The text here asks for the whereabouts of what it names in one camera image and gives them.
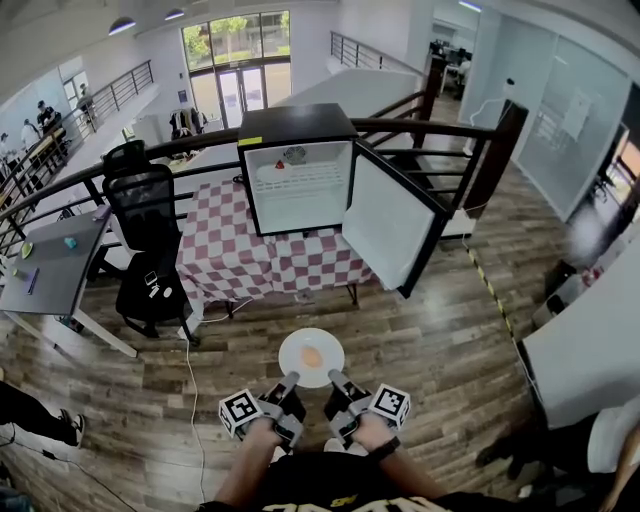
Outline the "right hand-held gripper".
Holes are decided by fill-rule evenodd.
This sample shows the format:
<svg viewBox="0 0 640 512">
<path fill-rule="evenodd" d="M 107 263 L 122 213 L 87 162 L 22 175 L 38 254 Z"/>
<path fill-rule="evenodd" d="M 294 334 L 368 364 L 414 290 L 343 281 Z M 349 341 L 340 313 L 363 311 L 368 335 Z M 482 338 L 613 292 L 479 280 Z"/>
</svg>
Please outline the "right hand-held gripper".
<svg viewBox="0 0 640 512">
<path fill-rule="evenodd" d="M 353 444 L 353 434 L 365 413 L 383 418 L 392 431 L 403 428 L 410 412 L 410 395 L 407 392 L 381 384 L 372 394 L 352 385 L 351 380 L 337 369 L 331 369 L 328 377 L 334 389 L 324 413 L 334 437 L 344 448 Z"/>
</svg>

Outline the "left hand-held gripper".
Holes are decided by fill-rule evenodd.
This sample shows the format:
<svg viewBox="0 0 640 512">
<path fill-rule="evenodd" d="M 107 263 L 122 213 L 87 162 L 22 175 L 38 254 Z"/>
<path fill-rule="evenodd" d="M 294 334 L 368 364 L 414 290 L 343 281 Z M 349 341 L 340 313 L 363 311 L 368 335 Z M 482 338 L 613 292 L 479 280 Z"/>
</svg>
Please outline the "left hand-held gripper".
<svg viewBox="0 0 640 512">
<path fill-rule="evenodd" d="M 256 398 L 244 389 L 221 400 L 218 416 L 231 438 L 244 440 L 250 425 L 259 418 L 271 420 L 284 451 L 291 451 L 303 433 L 306 410 L 297 395 L 300 374 L 289 372 L 267 393 Z"/>
</svg>

